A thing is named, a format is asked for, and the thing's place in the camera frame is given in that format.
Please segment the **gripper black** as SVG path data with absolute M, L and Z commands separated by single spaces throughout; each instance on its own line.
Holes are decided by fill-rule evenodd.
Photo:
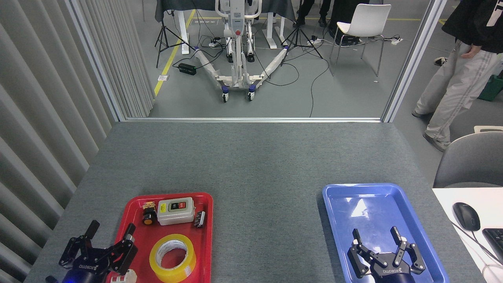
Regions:
M 371 274 L 376 283 L 415 283 L 411 273 L 421 274 L 426 270 L 419 248 L 415 243 L 409 243 L 401 236 L 397 227 L 392 227 L 390 233 L 397 245 L 397 251 L 395 254 L 377 255 L 363 245 L 358 229 L 352 230 L 354 240 L 347 251 L 347 256 L 354 273 L 357 278 Z M 408 253 L 411 265 L 403 261 L 405 253 Z M 370 267 L 363 264 L 360 257 L 370 263 Z M 386 262 L 387 266 L 381 267 L 378 264 L 380 260 Z
M 99 222 L 92 220 L 86 233 L 70 238 L 59 265 L 69 269 L 63 278 L 63 283 L 104 283 L 109 272 L 124 276 L 138 251 L 134 245 L 133 233 L 135 224 L 130 223 L 122 240 L 105 249 L 102 257 L 89 256 L 93 248 L 91 240 L 99 229 Z

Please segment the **person's left hand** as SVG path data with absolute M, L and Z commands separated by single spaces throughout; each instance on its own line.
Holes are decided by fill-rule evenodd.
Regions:
M 467 53 L 461 55 L 463 59 L 472 59 L 481 50 L 481 46 L 471 45 Z

